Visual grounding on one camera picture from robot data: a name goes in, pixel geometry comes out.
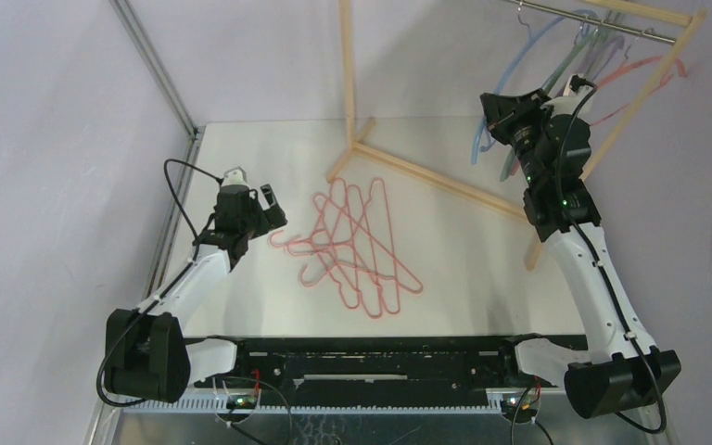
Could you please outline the lilac plastic hanger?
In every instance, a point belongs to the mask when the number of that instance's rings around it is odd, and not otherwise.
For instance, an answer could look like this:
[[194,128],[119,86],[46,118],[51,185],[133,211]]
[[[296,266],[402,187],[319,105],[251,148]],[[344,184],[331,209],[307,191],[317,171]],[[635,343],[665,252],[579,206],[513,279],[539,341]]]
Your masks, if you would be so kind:
[[586,54],[575,73],[595,81],[617,53],[624,49],[625,44],[624,33],[607,29],[597,30],[592,34],[591,42],[586,45]]

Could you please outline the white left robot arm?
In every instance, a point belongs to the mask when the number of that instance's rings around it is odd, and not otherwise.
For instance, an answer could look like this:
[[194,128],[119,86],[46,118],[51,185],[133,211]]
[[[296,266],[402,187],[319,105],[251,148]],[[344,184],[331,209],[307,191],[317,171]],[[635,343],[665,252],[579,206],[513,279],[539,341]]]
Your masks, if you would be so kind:
[[95,379],[100,399],[120,407],[175,403],[192,383],[216,374],[232,387],[246,384],[253,363],[237,352],[234,341],[190,339],[184,328],[246,255],[249,243],[286,223],[269,184],[221,186],[179,273],[134,309],[117,309],[108,317],[105,356]]

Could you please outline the green plastic hanger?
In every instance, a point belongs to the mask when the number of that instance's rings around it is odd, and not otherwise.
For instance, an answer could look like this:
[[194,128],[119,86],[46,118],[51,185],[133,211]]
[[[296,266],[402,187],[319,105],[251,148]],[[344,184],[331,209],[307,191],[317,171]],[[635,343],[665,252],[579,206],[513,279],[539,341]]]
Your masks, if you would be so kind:
[[[555,85],[558,83],[562,75],[568,70],[570,65],[575,61],[583,49],[589,45],[596,37],[599,32],[599,27],[596,25],[583,24],[580,30],[577,32],[572,48],[569,53],[564,57],[564,59],[559,63],[556,69],[548,76],[546,81],[542,84],[542,90],[546,95],[549,95]],[[509,152],[506,155],[504,163],[502,165],[502,170],[500,174],[500,182],[506,181],[513,172],[516,171],[517,160],[516,156]]]

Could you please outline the blue plastic hanger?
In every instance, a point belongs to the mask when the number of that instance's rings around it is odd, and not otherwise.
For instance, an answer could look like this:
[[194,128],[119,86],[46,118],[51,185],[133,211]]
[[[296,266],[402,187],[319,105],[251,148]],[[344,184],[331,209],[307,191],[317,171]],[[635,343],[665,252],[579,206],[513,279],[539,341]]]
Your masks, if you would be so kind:
[[[502,74],[497,81],[497,84],[493,88],[494,94],[502,93],[504,88],[508,85],[512,76],[515,74],[516,70],[520,66],[523,58],[530,52],[530,50],[540,41],[540,39],[555,26],[557,26],[561,21],[564,20],[561,16],[555,15],[553,13],[546,12],[546,15],[552,18],[543,24],[540,28],[535,29],[527,20],[523,18],[524,3],[518,1],[516,4],[516,21],[523,27],[525,31],[525,42],[506,65],[506,68],[502,71]],[[488,136],[487,122],[484,116],[480,116],[477,121],[477,127],[472,140],[471,151],[470,151],[470,165],[476,166],[479,161],[479,156],[482,153],[489,151],[495,142],[491,136]]]

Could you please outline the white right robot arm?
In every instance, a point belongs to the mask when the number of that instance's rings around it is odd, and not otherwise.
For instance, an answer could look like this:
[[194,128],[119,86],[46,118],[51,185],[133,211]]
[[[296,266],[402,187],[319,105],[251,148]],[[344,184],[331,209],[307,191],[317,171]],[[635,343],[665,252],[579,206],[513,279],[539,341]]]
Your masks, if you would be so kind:
[[513,337],[500,377],[521,386],[537,376],[562,388],[585,419],[661,405],[681,371],[676,351],[662,350],[634,311],[582,178],[591,127],[581,114],[594,93],[586,83],[557,98],[540,89],[480,97],[487,131],[513,150],[525,174],[528,222],[566,280],[587,341],[576,351],[538,334]]

